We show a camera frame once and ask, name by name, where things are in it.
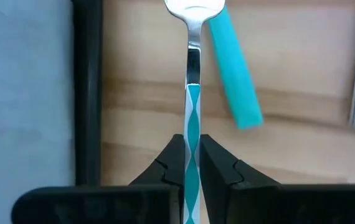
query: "metal fork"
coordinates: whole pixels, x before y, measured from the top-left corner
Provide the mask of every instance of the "metal fork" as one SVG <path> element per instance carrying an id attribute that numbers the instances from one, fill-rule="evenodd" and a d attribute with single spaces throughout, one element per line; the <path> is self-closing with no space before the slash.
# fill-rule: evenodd
<path id="1" fill-rule="evenodd" d="M 224 4 L 225 0 L 165 0 L 168 11 L 183 20 L 189 31 L 183 131 L 186 143 L 183 208 L 185 224 L 198 224 L 200 221 L 201 27 L 206 20 L 218 15 Z"/>

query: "fork handle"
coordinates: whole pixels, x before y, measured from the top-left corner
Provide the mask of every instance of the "fork handle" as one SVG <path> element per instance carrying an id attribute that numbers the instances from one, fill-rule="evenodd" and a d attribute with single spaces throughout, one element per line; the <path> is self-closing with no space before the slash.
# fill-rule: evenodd
<path id="1" fill-rule="evenodd" d="M 184 223 L 199 223 L 200 175 L 199 175 L 199 140 L 200 140 L 200 84 L 186 85 L 184 112 L 184 142 L 186 143 L 184 175 Z"/>

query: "black plastic holder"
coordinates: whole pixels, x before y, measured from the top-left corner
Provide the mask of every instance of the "black plastic holder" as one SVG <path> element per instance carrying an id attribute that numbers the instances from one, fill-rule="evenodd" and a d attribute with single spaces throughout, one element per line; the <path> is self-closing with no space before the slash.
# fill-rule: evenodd
<path id="1" fill-rule="evenodd" d="M 73 0 L 75 183 L 100 186 L 103 0 Z"/>
<path id="2" fill-rule="evenodd" d="M 183 136 L 176 134 L 130 185 L 47 187 L 14 205 L 15 224 L 183 223 Z M 239 160 L 210 136 L 200 176 L 211 224 L 355 223 L 355 185 L 285 185 Z"/>

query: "light blue fabric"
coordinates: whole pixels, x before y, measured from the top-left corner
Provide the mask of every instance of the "light blue fabric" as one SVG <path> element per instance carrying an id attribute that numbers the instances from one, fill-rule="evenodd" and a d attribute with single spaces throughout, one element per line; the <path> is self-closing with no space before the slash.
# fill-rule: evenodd
<path id="1" fill-rule="evenodd" d="M 225 7 L 209 21 L 214 52 L 230 110 L 239 129 L 263 123 L 255 87 Z"/>
<path id="2" fill-rule="evenodd" d="M 72 185 L 72 4 L 0 0 L 0 224 L 17 198 Z"/>

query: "wooden surface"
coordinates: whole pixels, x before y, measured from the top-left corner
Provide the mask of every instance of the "wooden surface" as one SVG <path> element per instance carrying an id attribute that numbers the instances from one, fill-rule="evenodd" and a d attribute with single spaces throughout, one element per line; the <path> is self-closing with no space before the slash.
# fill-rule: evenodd
<path id="1" fill-rule="evenodd" d="M 355 0 L 228 0 L 265 124 L 239 131 L 202 35 L 202 133 L 281 182 L 355 182 L 347 128 Z M 127 184 L 182 133 L 186 26 L 162 0 L 105 0 L 103 183 Z"/>

